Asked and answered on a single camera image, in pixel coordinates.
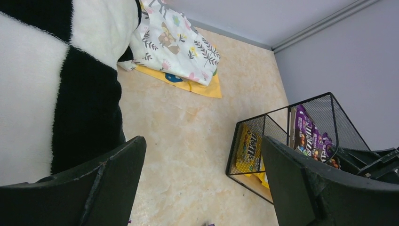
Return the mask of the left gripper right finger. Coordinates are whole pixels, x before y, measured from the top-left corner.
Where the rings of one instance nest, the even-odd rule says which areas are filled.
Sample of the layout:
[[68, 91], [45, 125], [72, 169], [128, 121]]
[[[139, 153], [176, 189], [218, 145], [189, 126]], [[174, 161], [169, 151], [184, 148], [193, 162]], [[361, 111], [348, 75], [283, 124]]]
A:
[[398, 225], [397, 184], [335, 169], [272, 137], [261, 151], [279, 225]]

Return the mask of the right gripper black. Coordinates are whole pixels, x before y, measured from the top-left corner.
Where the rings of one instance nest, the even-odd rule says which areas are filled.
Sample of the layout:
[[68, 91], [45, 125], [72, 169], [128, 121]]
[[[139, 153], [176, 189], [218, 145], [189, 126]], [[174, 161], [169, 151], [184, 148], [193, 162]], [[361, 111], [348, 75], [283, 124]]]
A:
[[399, 183], [399, 150], [369, 151], [339, 147], [335, 154], [340, 169], [353, 175], [391, 183]]

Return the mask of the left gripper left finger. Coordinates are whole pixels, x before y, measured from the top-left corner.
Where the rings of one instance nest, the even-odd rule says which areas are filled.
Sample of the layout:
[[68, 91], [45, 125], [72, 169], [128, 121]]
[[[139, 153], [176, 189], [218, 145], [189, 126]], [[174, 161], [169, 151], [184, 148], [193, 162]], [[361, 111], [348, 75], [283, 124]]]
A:
[[146, 153], [137, 136], [120, 147], [36, 183], [2, 186], [3, 226], [126, 226]]

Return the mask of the purple m&m bag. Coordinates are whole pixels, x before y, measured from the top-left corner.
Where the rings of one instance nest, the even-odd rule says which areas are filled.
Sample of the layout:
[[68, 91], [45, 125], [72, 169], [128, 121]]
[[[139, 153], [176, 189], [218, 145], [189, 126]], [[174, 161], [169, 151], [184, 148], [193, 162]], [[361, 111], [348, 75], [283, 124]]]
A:
[[313, 122], [303, 105], [296, 106], [294, 149], [311, 157], [313, 150]]
[[314, 126], [312, 129], [312, 158], [320, 161], [320, 156], [323, 152], [323, 138], [318, 128]]

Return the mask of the brown M&M bag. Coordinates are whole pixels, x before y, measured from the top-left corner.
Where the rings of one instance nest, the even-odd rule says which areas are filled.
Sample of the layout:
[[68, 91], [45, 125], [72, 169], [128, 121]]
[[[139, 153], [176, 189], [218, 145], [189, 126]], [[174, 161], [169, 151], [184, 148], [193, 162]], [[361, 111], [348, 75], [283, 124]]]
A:
[[340, 169], [339, 159], [335, 158], [334, 155], [334, 144], [332, 143], [332, 139], [325, 132], [322, 134], [323, 141], [323, 152], [321, 154], [320, 159], [323, 163], [334, 167], [336, 169]]

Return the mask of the purple M&M bag on shelf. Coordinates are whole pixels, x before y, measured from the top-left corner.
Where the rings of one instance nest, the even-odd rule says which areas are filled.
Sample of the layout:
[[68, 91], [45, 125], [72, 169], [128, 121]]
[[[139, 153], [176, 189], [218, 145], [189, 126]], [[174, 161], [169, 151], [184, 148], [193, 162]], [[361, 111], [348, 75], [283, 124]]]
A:
[[303, 105], [296, 106], [294, 149], [311, 157], [313, 150], [313, 122]]

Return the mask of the yellow M&M bags lower shelf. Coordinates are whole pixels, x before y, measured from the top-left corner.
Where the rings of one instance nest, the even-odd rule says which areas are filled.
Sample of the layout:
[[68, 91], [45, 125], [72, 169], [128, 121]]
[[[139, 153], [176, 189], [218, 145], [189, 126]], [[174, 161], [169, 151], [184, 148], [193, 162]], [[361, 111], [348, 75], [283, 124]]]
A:
[[262, 137], [246, 124], [241, 125], [241, 135], [236, 153], [235, 166], [246, 177], [256, 177], [262, 186], [269, 189], [268, 178], [261, 154]]

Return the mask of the black white checkered pillow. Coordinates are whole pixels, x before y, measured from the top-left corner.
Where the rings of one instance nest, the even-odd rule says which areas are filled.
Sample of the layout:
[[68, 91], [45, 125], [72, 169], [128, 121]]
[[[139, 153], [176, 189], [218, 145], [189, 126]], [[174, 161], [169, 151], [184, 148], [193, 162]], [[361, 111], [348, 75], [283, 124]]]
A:
[[0, 3], [0, 184], [35, 182], [126, 139], [117, 64], [132, 59], [137, 0]]

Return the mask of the yellow cloth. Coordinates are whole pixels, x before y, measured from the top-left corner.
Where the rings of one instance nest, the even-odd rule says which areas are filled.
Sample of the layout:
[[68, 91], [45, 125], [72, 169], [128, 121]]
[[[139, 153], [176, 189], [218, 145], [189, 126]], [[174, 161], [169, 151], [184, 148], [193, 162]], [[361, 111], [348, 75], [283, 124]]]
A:
[[133, 67], [133, 69], [195, 94], [212, 98], [222, 98], [222, 91], [217, 71], [214, 72], [210, 84], [208, 86], [203, 86], [197, 82], [184, 80], [178, 76], [156, 71], [145, 66], [138, 65]]

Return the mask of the floral white cloth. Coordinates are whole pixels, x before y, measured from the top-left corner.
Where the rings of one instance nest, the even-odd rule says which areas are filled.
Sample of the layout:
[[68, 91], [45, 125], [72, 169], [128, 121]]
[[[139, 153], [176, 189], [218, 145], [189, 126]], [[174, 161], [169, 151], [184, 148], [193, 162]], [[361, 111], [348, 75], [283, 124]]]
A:
[[220, 54], [189, 22], [164, 0], [142, 0], [141, 23], [118, 62], [131, 71], [137, 66], [208, 86]]

